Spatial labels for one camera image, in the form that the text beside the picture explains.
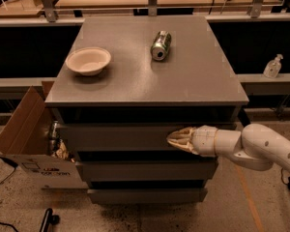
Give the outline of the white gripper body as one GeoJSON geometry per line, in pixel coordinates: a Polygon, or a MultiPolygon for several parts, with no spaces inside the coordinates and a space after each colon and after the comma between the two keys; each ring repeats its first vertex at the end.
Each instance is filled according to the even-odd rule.
{"type": "Polygon", "coordinates": [[[191,138],[192,152],[202,157],[214,157],[216,155],[215,138],[217,131],[217,128],[210,126],[196,128],[191,138]]]}

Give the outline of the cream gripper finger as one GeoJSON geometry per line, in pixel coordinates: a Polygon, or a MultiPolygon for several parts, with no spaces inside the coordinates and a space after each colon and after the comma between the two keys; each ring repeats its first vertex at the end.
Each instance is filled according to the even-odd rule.
{"type": "Polygon", "coordinates": [[[183,150],[194,155],[198,155],[198,152],[194,149],[194,146],[189,141],[175,141],[170,140],[169,144],[177,149],[183,150]]]}
{"type": "Polygon", "coordinates": [[[192,139],[192,135],[195,132],[195,127],[187,127],[180,130],[171,132],[167,136],[168,142],[187,143],[192,139]]]}

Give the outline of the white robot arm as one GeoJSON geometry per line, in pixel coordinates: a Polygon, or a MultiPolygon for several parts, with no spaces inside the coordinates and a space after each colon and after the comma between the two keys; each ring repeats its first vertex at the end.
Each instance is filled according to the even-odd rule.
{"type": "Polygon", "coordinates": [[[275,163],[290,173],[290,140],[260,124],[249,124],[242,131],[189,127],[171,132],[166,140],[202,157],[225,157],[257,171],[269,170],[275,163]]]}

